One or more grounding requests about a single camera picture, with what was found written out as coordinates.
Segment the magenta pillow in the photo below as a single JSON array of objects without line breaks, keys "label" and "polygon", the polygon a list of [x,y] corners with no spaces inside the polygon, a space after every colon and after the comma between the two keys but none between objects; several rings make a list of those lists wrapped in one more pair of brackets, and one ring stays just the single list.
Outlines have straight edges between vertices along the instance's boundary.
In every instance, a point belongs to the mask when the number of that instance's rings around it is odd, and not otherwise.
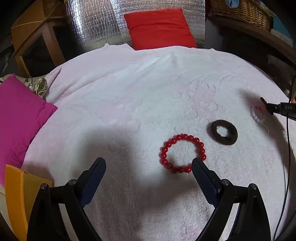
[{"label": "magenta pillow", "polygon": [[0,85],[0,184],[6,164],[21,168],[29,144],[57,107],[34,94],[15,75]]}]

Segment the wicker basket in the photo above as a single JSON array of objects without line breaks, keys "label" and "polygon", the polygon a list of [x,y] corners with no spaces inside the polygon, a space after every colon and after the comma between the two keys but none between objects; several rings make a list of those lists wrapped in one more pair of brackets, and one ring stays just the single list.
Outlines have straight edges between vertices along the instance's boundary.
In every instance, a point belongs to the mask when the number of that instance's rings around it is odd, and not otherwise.
[{"label": "wicker basket", "polygon": [[237,8],[230,8],[225,0],[211,0],[211,5],[217,15],[244,21],[270,31],[272,17],[252,0],[239,0]]}]

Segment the metal screw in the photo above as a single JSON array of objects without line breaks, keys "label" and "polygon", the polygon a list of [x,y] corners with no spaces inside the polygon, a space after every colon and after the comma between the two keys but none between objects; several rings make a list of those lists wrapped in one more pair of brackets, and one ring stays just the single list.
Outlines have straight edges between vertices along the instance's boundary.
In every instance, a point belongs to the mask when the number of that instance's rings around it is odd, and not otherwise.
[{"label": "metal screw", "polygon": [[227,179],[223,179],[223,180],[222,180],[222,183],[223,183],[224,185],[228,186],[228,185],[230,184],[230,181],[227,180]]},{"label": "metal screw", "polygon": [[257,187],[257,185],[256,184],[254,184],[254,183],[251,183],[251,188],[253,188],[253,189],[257,189],[258,187]]},{"label": "metal screw", "polygon": [[71,179],[71,180],[68,182],[68,184],[69,184],[69,185],[75,185],[76,182],[77,182],[76,179]]},{"label": "metal screw", "polygon": [[40,188],[43,189],[43,190],[44,190],[46,187],[47,187],[47,184],[46,184],[46,183],[42,183],[42,184],[40,185]]}]

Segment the white blanket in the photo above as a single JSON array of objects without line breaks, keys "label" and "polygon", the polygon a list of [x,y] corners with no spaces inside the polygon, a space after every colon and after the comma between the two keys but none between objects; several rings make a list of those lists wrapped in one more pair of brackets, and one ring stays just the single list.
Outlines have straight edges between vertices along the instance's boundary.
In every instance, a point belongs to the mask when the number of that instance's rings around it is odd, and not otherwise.
[{"label": "white blanket", "polygon": [[[58,110],[33,139],[22,169],[59,186],[103,157],[107,170],[85,212],[104,241],[195,240],[202,231],[213,207],[193,174],[172,174],[160,164],[163,143],[180,133],[204,142],[205,164],[221,179],[258,185],[273,235],[287,178],[286,118],[267,115],[268,136],[250,108],[263,105],[261,96],[271,103],[288,99],[263,72],[215,50],[134,51],[128,45],[105,45],[61,67],[46,97]],[[236,126],[234,145],[211,138],[210,123],[217,119]],[[294,121],[289,130],[294,148]],[[183,141],[169,149],[168,159],[187,165],[196,155],[194,145]],[[280,229],[295,208],[290,194]],[[63,216],[76,240],[64,209]]]}]

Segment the foil insulation sheet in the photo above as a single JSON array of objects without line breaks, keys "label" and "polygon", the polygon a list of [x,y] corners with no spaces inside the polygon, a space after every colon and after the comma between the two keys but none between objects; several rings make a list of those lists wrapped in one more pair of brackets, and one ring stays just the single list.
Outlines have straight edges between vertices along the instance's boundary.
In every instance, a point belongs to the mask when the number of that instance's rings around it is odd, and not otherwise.
[{"label": "foil insulation sheet", "polygon": [[198,45],[205,38],[205,0],[68,0],[70,26],[82,52],[110,45],[131,44],[124,14],[182,8]]}]

